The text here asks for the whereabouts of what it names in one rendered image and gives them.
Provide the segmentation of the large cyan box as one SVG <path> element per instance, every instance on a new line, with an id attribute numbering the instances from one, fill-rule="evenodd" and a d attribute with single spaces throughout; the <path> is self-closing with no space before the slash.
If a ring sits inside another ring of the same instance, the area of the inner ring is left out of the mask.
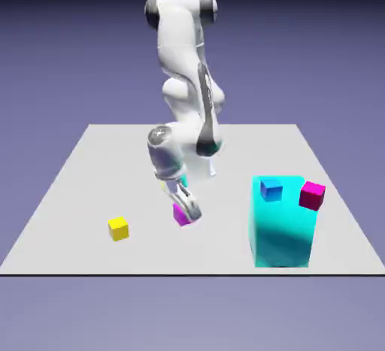
<path id="1" fill-rule="evenodd" d="M 267 176 L 251 180 L 248 237 L 257 268 L 306 268 L 311 257 L 317 212 L 299 205 L 305 179 L 277 176 L 280 192 L 264 198 Z"/>

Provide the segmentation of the small blue cube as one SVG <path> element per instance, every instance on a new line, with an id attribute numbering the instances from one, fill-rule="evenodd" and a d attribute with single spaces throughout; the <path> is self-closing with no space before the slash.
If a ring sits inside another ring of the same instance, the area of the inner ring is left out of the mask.
<path id="1" fill-rule="evenodd" d="M 283 186 L 276 178 L 263 178 L 260 181 L 260 193 L 267 202 L 280 201 L 283 194 Z"/>

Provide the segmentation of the small yellow cube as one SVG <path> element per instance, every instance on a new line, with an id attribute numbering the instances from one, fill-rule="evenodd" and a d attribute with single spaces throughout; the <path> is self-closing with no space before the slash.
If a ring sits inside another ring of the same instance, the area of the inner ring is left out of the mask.
<path id="1" fill-rule="evenodd" d="M 109 219 L 108 229 L 114 241 L 120 241 L 129 237 L 129 225 L 123 216 Z"/>

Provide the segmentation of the small crimson cube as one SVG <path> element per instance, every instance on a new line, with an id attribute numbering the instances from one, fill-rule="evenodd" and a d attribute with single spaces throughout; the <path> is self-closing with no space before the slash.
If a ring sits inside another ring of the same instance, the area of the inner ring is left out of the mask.
<path id="1" fill-rule="evenodd" d="M 318 211 L 323 203 L 326 187 L 318 183 L 306 181 L 299 196 L 299 206 Z"/>

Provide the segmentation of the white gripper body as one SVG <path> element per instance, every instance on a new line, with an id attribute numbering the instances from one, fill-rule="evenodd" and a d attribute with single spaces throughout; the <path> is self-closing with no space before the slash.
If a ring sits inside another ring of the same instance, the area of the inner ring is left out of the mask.
<path id="1" fill-rule="evenodd" d="M 178 186 L 169 196 L 183 211 L 189 221 L 196 221 L 202 216 L 201 208 L 194 195 L 184 186 Z"/>

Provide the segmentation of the small magenta cube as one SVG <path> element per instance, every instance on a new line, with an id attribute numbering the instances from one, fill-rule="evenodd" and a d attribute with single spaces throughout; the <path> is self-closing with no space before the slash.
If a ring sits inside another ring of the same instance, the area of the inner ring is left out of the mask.
<path id="1" fill-rule="evenodd" d="M 184 211 L 176 203 L 173 203 L 173 217 L 179 226 L 189 225 L 191 223 Z"/>

